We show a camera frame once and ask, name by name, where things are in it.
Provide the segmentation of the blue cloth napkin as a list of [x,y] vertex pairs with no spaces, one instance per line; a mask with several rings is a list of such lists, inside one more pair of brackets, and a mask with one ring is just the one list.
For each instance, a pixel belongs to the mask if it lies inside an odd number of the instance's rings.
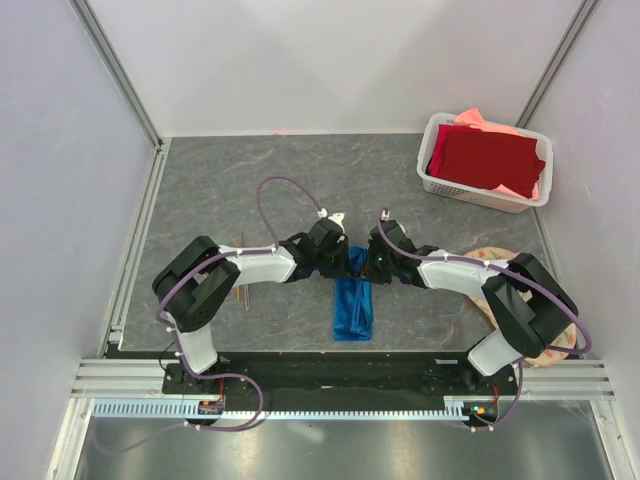
[[338,342],[366,342],[373,338],[374,308],[372,284],[359,278],[368,250],[348,249],[349,265],[355,277],[334,280],[333,338]]

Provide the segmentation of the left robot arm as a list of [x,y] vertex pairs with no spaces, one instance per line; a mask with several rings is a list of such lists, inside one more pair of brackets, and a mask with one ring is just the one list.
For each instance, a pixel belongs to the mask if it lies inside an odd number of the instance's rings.
[[176,341],[185,382],[198,393],[218,385],[218,352],[210,323],[233,290],[293,283],[315,272],[342,275],[347,250],[348,237],[342,233],[317,238],[300,233],[278,247],[249,249],[217,245],[207,236],[192,241],[152,283],[159,302],[156,319]]

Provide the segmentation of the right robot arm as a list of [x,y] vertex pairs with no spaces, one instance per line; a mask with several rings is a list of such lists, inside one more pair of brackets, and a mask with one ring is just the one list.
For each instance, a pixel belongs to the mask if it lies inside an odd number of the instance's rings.
[[468,362],[457,371],[460,386],[473,394],[489,387],[506,365],[541,355],[578,317],[573,301],[526,253],[511,260],[482,260],[427,246],[401,254],[384,243],[372,244],[359,273],[376,284],[398,279],[486,302],[497,328],[468,350]]

